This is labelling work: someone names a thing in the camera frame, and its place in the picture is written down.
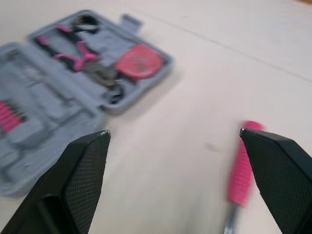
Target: pink pliers handle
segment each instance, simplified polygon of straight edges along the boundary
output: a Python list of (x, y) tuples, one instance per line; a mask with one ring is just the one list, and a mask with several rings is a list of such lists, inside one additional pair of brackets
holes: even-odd
[(58, 52), (50, 46), (49, 41), (44, 36), (37, 37), (35, 41), (52, 57), (64, 62), (68, 69), (72, 70), (73, 72), (79, 72), (83, 70), (83, 66), (87, 61), (99, 59), (98, 54), (88, 48), (85, 44), (85, 41), (83, 41), (71, 28), (68, 28), (64, 25), (58, 25), (56, 26), (56, 29), (77, 46), (82, 55), (82, 58), (76, 58), (72, 55)]
[[(263, 125), (253, 121), (245, 122), (242, 127), (264, 130)], [(231, 171), (228, 199), (239, 206), (244, 206), (248, 200), (253, 177), (252, 167), (244, 143), (240, 140), (237, 156)]]

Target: case latch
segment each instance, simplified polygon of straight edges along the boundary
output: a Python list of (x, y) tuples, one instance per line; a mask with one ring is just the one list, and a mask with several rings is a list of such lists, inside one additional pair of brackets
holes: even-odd
[(128, 14), (122, 15), (120, 26), (128, 32), (137, 34), (142, 27), (142, 22)]

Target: textured gripper pad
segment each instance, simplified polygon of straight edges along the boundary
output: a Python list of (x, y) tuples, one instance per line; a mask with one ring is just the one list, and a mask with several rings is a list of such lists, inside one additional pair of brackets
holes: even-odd
[(96, 139), (85, 149), (64, 190), (65, 202), (79, 234), (87, 234), (101, 194), (108, 142)]
[[(244, 130), (241, 137), (260, 194), (282, 233), (312, 233), (307, 222), (312, 210), (312, 159), (293, 140), (279, 135)], [(304, 172), (306, 166), (310, 175)]]

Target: wire cutters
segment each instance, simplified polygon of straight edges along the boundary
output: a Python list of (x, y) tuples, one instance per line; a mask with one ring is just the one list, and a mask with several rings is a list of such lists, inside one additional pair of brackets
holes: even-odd
[(60, 53), (56, 49), (52, 48), (50, 42), (44, 36), (38, 36), (35, 38), (35, 42), (50, 56), (62, 61), (69, 70), (73, 72), (85, 72), (97, 83), (106, 87), (116, 86), (116, 81), (112, 73), (107, 67), (102, 66), (99, 61), (99, 56), (96, 52), (87, 47), (84, 40), (82, 40), (71, 28), (64, 25), (56, 26), (58, 32), (73, 42), (80, 53), (82, 58), (76, 58), (72, 55)]

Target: gray plastic tool case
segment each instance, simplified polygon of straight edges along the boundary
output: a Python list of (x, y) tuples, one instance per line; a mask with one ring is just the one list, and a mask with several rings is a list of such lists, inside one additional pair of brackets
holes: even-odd
[[(105, 87), (82, 72), (71, 72), (34, 42), (34, 38), (44, 35), (58, 51), (79, 57), (76, 47), (59, 35), (55, 26), (70, 26), (70, 22), (81, 15), (91, 15), (99, 22), (97, 33), (78, 34), (100, 55), (103, 65), (112, 67), (135, 45), (144, 44), (160, 53), (163, 66), (152, 77), (139, 82), (120, 77), (124, 98), (110, 104)], [(129, 15), (123, 15), (121, 24), (116, 25), (85, 10), (32, 33), (27, 45), (11, 43), (0, 48), (0, 101), (13, 101), (26, 115), (26, 120), (12, 131), (0, 131), (2, 195), (16, 196), (29, 191), (58, 160), (69, 142), (101, 128), (104, 122), (101, 109), (119, 114), (166, 77), (172, 58), (136, 36), (140, 27), (140, 21)]]

